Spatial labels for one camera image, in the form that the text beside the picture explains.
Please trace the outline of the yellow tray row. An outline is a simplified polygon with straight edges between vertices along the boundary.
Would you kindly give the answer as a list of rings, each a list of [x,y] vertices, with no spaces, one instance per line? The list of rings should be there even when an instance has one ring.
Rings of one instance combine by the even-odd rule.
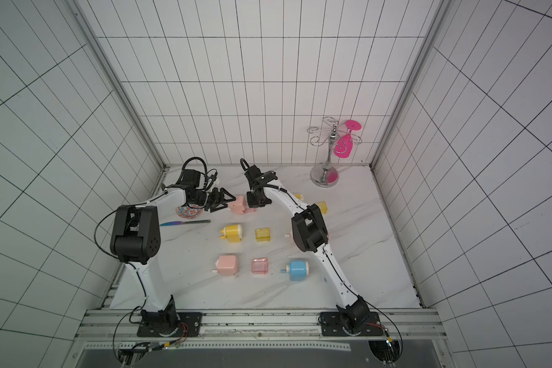
[[[257,228],[255,230],[255,239],[256,242],[270,242],[271,241],[271,230],[270,228]]]

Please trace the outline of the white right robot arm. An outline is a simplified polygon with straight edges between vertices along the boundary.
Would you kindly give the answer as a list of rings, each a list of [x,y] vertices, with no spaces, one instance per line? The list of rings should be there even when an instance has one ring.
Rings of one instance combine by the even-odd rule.
[[[291,234],[295,245],[300,251],[314,256],[328,283],[332,285],[338,297],[337,310],[345,332],[351,336],[359,334],[370,315],[370,308],[341,270],[318,205],[306,204],[294,196],[274,171],[262,172],[243,158],[240,159],[240,165],[250,188],[246,194],[248,205],[263,208],[277,202],[291,213]]]

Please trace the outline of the yellow sharpener row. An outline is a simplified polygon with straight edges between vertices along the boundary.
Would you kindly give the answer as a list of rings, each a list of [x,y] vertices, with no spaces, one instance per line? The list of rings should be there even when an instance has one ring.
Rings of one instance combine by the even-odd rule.
[[[220,239],[227,240],[230,243],[239,243],[243,238],[242,225],[227,225],[220,231],[220,234]]]

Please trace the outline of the pink sharpener top row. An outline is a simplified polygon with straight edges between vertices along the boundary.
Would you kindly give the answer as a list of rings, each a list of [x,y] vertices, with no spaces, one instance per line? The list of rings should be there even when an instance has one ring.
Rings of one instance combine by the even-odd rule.
[[[235,215],[244,215],[248,213],[255,213],[257,209],[248,206],[245,196],[236,196],[233,202],[228,204],[229,209]]]

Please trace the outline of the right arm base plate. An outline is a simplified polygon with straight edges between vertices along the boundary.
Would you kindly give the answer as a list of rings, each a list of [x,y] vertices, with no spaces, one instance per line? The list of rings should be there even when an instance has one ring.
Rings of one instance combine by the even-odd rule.
[[[362,320],[351,322],[340,312],[321,312],[317,322],[324,337],[381,337],[383,328],[379,315],[369,313]]]

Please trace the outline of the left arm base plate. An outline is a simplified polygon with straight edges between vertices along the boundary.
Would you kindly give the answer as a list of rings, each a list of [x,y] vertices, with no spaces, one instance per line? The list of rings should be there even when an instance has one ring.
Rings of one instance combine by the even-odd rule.
[[[136,335],[151,338],[197,337],[202,325],[202,313],[199,312],[161,312],[142,313]]]

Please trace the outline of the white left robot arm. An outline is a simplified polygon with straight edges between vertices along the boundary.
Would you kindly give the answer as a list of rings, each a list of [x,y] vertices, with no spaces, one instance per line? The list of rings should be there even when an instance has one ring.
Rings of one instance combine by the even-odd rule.
[[[177,319],[172,293],[166,288],[156,255],[162,245],[159,217],[179,207],[214,213],[226,209],[236,198],[215,187],[217,173],[211,173],[204,159],[187,159],[179,179],[164,186],[161,193],[145,202],[122,205],[115,212],[110,253],[126,265],[144,292],[142,317],[159,318],[166,324]]]

